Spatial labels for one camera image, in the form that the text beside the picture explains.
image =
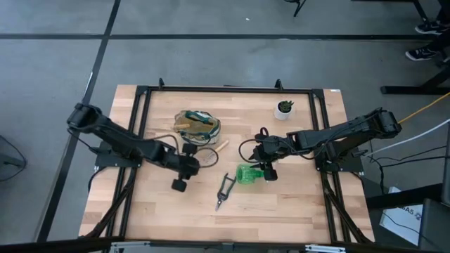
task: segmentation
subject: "person's foot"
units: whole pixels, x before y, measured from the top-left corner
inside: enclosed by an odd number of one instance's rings
[[[406,57],[408,57],[410,60],[430,60],[431,58],[435,57],[437,55],[437,52],[431,51],[426,46],[416,49],[407,51],[405,53]]]
[[[442,24],[439,21],[432,21],[430,24],[422,24],[416,26],[416,32],[420,34],[436,34],[440,35],[441,33],[450,29],[448,24]]]

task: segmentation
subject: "wooden table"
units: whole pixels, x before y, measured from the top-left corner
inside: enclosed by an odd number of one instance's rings
[[[136,86],[132,85],[119,85],[116,90],[110,118],[123,127],[128,126],[135,90]],[[347,121],[340,91],[325,90],[324,93],[330,125]],[[274,117],[274,107],[280,100],[295,102],[287,121],[278,121]],[[307,95],[154,91],[145,138],[173,133],[171,126],[175,114],[186,109],[208,111],[220,119],[219,143],[225,140],[230,143],[219,153],[217,165],[201,169],[197,176],[187,181],[185,193],[171,189],[172,180],[177,176],[174,171],[144,162],[136,177],[127,239],[330,242],[320,174],[314,161],[301,157],[291,156],[274,163],[277,181],[259,180],[253,185],[236,183],[229,199],[218,212],[214,210],[224,174],[228,172],[229,176],[234,176],[238,164],[244,163],[238,154],[242,141],[253,138],[260,127],[279,136],[285,136],[289,131],[312,129]],[[162,141],[174,145],[170,138]],[[255,143],[244,145],[244,156],[250,156],[254,146]],[[88,233],[109,208],[117,172],[118,168],[107,168],[94,179],[80,235]],[[360,180],[350,173],[341,173],[340,181],[346,210],[364,234],[373,240]],[[336,211],[334,214],[336,227],[340,229],[338,214]],[[114,235],[118,234],[121,217],[119,211]],[[337,234],[342,239],[342,233],[338,231]]]

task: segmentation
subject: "gray floor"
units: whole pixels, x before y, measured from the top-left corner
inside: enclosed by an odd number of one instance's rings
[[[435,1],[423,2],[430,16]],[[0,1],[0,32],[103,33],[112,0]],[[308,1],[299,17],[281,0],[122,0],[113,34],[413,34],[412,4]],[[0,40],[0,134],[28,158],[14,179],[0,182],[0,244],[30,242],[68,134],[65,120],[84,93],[100,41]],[[109,112],[117,84],[273,86],[342,91],[349,119],[383,106],[401,119],[437,96],[383,96],[382,85],[417,85],[439,72],[432,61],[411,62],[417,41],[142,40],[110,41],[91,103]],[[409,120],[395,140],[444,121],[447,100]],[[443,129],[380,156],[403,157],[444,144]],[[98,140],[83,136],[90,143]],[[75,238],[95,157],[78,145],[50,239]],[[366,177],[379,182],[365,162]],[[385,185],[409,189],[436,183],[443,161],[385,170]],[[0,179],[14,168],[0,170]]]

